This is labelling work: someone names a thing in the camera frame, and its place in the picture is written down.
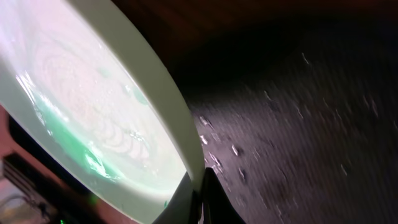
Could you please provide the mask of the mint green plate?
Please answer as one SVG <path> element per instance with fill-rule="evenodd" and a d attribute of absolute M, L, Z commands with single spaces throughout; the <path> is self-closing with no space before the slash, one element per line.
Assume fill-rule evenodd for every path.
<path fill-rule="evenodd" d="M 110 0 L 1 0 L 1 105 L 63 168 L 138 223 L 205 172 L 169 71 Z"/>

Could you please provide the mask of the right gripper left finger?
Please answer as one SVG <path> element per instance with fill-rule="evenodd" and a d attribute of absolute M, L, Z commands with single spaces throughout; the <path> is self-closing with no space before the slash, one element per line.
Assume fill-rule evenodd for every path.
<path fill-rule="evenodd" d="M 152 224 L 197 224 L 200 219 L 200 201 L 186 172 L 170 202 Z"/>

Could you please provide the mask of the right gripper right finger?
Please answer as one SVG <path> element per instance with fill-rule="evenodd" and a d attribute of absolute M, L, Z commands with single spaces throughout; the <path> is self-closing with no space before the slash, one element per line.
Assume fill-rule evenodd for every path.
<path fill-rule="evenodd" d="M 201 189 L 204 224 L 245 224 L 228 199 L 214 170 L 205 169 Z"/>

